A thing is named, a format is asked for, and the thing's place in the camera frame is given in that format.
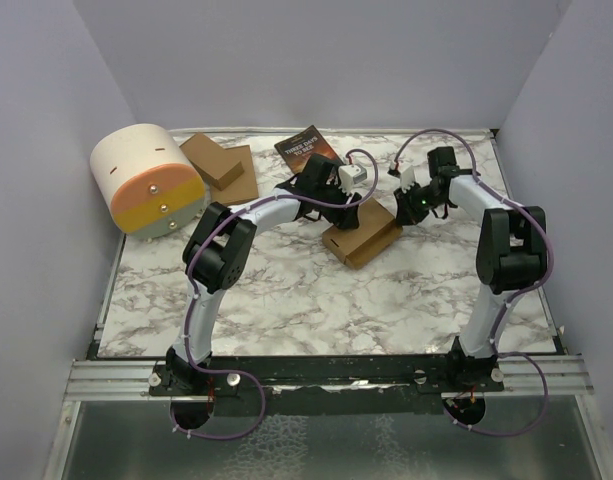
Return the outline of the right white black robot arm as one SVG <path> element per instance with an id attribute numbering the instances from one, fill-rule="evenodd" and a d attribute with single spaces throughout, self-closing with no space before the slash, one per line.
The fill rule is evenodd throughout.
<path id="1" fill-rule="evenodd" d="M 451 147 L 431 150 L 427 160 L 430 182 L 425 186 L 417 182 L 411 166 L 392 164 L 389 173 L 400 180 L 394 191 L 396 224 L 417 225 L 442 207 L 464 210 L 480 227 L 475 260 L 480 288 L 445 367 L 447 384 L 467 391 L 491 374 L 507 314 L 548 272 L 545 211 L 502 197 L 473 169 L 459 167 Z"/>

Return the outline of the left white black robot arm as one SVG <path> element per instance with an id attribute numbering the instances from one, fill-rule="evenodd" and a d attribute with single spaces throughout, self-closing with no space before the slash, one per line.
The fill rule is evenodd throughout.
<path id="1" fill-rule="evenodd" d="M 211 203 L 201 216 L 182 255 L 188 297 L 179 334 L 166 353 L 166 368 L 181 392 L 200 392 L 217 375 L 208 367 L 212 333 L 225 293 L 241 277 L 255 237 L 311 212 L 341 230 L 359 227 L 359 206 L 376 190 L 379 173 L 364 195 L 354 187 L 366 178 L 360 166 L 312 155 L 302 171 L 277 184 L 267 195 L 227 207 Z"/>

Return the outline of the flat brown cardboard box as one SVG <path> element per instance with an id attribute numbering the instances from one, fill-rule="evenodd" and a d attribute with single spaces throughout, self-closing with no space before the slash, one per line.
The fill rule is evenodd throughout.
<path id="1" fill-rule="evenodd" d="M 243 173 L 223 190 L 210 187 L 212 201 L 223 205 L 239 205 L 259 198 L 258 183 L 249 145 L 227 148 L 242 164 Z"/>

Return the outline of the folded brown cardboard box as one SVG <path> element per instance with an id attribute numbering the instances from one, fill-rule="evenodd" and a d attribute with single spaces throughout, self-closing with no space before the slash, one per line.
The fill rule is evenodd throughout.
<path id="1" fill-rule="evenodd" d="M 180 145 L 181 151 L 212 187 L 224 190 L 244 173 L 233 153 L 203 133 L 196 133 Z"/>

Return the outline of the dark paperback book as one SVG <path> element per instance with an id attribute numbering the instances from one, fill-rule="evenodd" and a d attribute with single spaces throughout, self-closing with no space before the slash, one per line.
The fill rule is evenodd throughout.
<path id="1" fill-rule="evenodd" d="M 339 155 L 314 125 L 276 143 L 274 148 L 293 174 L 300 173 L 313 154 L 341 163 Z"/>

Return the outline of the cream orange cylindrical drawer unit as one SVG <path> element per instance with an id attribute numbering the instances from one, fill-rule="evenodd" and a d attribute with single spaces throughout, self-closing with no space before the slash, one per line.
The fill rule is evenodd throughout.
<path id="1" fill-rule="evenodd" d="M 205 204 L 205 185 L 173 137 L 135 124 L 100 140 L 90 168 L 115 225 L 141 240 L 187 225 Z"/>

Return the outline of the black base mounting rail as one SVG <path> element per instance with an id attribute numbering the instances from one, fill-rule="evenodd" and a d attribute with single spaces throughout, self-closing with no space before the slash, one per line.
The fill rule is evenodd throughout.
<path id="1" fill-rule="evenodd" d="M 153 397 L 222 416 L 438 414 L 444 394 L 504 388 L 497 361 L 453 354 L 212 356 L 201 370 L 169 354 L 149 383 Z"/>

